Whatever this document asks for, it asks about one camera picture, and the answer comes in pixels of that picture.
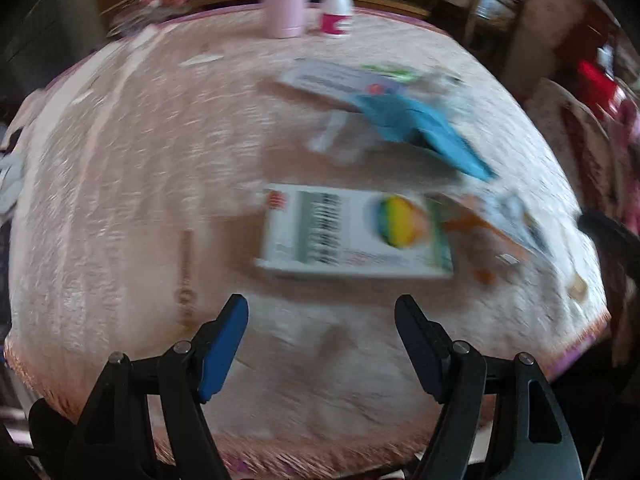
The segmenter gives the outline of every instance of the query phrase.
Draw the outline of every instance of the red object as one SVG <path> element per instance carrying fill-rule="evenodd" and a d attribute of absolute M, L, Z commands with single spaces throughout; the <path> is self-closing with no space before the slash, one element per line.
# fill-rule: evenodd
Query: red object
<path fill-rule="evenodd" d="M 607 43 L 613 23 L 607 13 L 596 3 L 587 6 L 580 23 L 556 48 L 556 56 L 562 64 L 575 67 L 581 60 L 596 61 L 597 50 Z"/>
<path fill-rule="evenodd" d="M 323 14 L 320 23 L 320 30 L 324 34 L 331 36 L 346 36 L 351 33 L 353 26 L 352 16 L 341 16 L 338 14 Z"/>
<path fill-rule="evenodd" d="M 584 60 L 578 63 L 578 77 L 578 101 L 587 105 L 599 121 L 603 119 L 602 110 L 615 116 L 624 97 L 618 84 L 599 67 Z"/>
<path fill-rule="evenodd" d="M 369 95 L 384 95 L 385 87 L 381 84 L 373 83 L 367 87 L 367 91 L 369 92 Z"/>
<path fill-rule="evenodd" d="M 281 209 L 283 210 L 287 205 L 287 195 L 280 192 L 272 190 L 269 193 L 269 209 Z"/>

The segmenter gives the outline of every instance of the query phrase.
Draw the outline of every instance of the blue towel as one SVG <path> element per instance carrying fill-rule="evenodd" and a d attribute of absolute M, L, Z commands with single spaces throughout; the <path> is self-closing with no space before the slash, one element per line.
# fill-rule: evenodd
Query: blue towel
<path fill-rule="evenodd" d="M 384 140 L 426 143 L 438 158 L 463 173 L 480 180 L 496 176 L 435 108 L 398 94 L 355 95 L 352 100 Z"/>

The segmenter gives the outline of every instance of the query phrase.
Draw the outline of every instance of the pink tablecloth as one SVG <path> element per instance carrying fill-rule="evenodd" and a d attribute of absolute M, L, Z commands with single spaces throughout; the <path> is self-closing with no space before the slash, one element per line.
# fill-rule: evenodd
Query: pink tablecloth
<path fill-rule="evenodd" d="M 194 62 L 202 54 L 222 58 Z M 307 152 L 330 107 L 274 81 L 298 57 L 458 72 L 475 113 L 455 126 L 497 171 L 491 187 L 521 194 L 553 263 L 531 262 L 494 286 L 470 278 L 462 257 L 452 282 L 260 275 L 253 258 L 269 182 L 480 186 L 402 146 L 346 168 Z M 222 455 L 237 472 L 327 477 L 404 460 L 433 431 L 439 407 L 394 327 L 399 294 L 410 292 L 453 338 L 505 358 L 529 351 L 549 374 L 607 321 L 596 255 L 575 229 L 578 205 L 549 147 L 487 70 L 423 23 L 359 11 L 350 38 L 270 40 L 259 10 L 239 8 L 148 28 L 31 95 L 18 126 L 26 181 L 12 233 L 6 355 L 70 418 L 110 352 L 158 354 L 240 292 L 250 325 L 223 391 L 204 407 Z M 188 311 L 175 299 L 184 230 L 194 236 Z M 589 286 L 582 304 L 566 293 L 574 272 Z M 169 457 L 156 401 L 151 412 Z"/>

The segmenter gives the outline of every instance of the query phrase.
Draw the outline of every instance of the purple trim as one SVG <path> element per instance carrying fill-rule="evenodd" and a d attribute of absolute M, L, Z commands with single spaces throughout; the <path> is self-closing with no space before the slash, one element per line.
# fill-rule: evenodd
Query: purple trim
<path fill-rule="evenodd" d="M 95 52 L 92 52 L 91 54 L 89 54 L 87 57 L 85 57 L 84 59 L 81 59 L 80 61 L 78 61 L 75 65 L 70 66 L 69 68 L 67 68 L 62 74 L 59 74 L 57 76 L 55 76 L 55 78 L 53 78 L 49 84 L 47 86 L 44 87 L 44 91 L 48 91 L 53 85 L 55 85 L 60 79 L 62 79 L 65 75 L 67 74 L 71 74 L 73 72 L 75 72 L 78 68 L 80 68 L 82 65 L 84 65 L 84 63 L 90 59 L 93 55 L 95 54 Z"/>
<path fill-rule="evenodd" d="M 587 336 L 576 344 L 573 348 L 564 353 L 549 370 L 549 380 L 555 379 L 565 373 L 579 358 L 591 347 L 598 337 L 596 335 Z"/>

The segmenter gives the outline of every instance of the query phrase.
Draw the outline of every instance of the wooden chair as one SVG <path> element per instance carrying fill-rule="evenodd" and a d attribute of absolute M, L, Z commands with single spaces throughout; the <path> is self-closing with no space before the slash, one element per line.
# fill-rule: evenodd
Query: wooden chair
<path fill-rule="evenodd" d="M 625 189 L 615 147 L 593 113 L 567 90 L 544 78 L 525 110 L 553 151 L 580 207 L 621 220 Z M 611 331 L 621 341 L 624 338 L 617 338 L 616 332 L 625 311 L 626 275 L 622 264 L 607 248 L 596 245 L 596 249 L 611 314 Z M 615 343 L 614 354 L 620 351 Z"/>
<path fill-rule="evenodd" d="M 471 1 L 461 43 L 496 77 L 504 69 L 526 1 Z"/>

